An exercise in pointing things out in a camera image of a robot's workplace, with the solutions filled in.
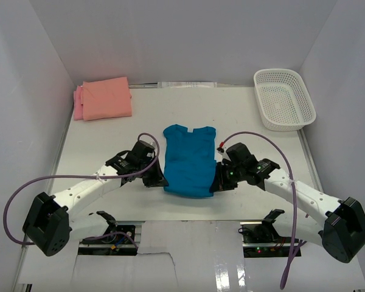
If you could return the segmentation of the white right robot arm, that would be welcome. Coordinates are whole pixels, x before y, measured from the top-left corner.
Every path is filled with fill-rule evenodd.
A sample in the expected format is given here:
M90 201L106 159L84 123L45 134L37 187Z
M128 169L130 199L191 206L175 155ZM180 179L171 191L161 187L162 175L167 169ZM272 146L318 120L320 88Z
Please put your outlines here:
M247 146L237 143L218 147L222 160L217 163L211 192L234 190L247 182L277 195L308 215L307 218L286 217L275 210L263 219L263 237L275 243L282 237L322 246L334 259L349 263L365 245L365 213L359 201L326 195L301 181L295 181L280 165L257 160Z

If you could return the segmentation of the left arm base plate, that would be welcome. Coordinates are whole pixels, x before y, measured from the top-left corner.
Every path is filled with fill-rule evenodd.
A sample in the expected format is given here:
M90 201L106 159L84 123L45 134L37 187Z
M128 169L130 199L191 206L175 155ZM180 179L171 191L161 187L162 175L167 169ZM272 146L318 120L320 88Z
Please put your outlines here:
M141 241L140 223L118 223L108 229L107 237L97 240L82 240L78 246L79 256L136 256Z

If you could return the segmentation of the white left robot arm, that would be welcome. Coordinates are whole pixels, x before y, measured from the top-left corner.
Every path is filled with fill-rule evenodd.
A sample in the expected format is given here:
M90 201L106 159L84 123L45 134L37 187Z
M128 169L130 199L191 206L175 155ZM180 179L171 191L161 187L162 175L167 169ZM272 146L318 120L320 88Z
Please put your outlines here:
M53 195L37 195L23 225L24 233L50 257L71 240L113 241L122 234L116 219L105 211L80 213L107 193L141 179L145 187L164 187L168 182L158 161L159 144L137 140L131 150L111 159L89 178Z

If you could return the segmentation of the blue t shirt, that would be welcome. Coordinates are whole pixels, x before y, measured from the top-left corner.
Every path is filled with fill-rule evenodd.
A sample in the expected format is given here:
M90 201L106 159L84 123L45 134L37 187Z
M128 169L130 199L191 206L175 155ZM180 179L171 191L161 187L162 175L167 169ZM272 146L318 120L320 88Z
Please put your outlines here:
M215 178L214 127L189 131L182 125L171 125L163 131L166 139L164 191L174 195L203 199L214 195L210 187Z

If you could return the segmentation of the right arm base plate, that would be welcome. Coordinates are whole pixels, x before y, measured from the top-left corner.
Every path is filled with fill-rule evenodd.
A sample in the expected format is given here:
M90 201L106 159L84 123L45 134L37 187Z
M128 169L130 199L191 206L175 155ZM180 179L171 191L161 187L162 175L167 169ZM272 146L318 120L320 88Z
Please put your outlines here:
M243 255L246 259L286 258L289 256L291 237L282 237L262 223L242 224Z

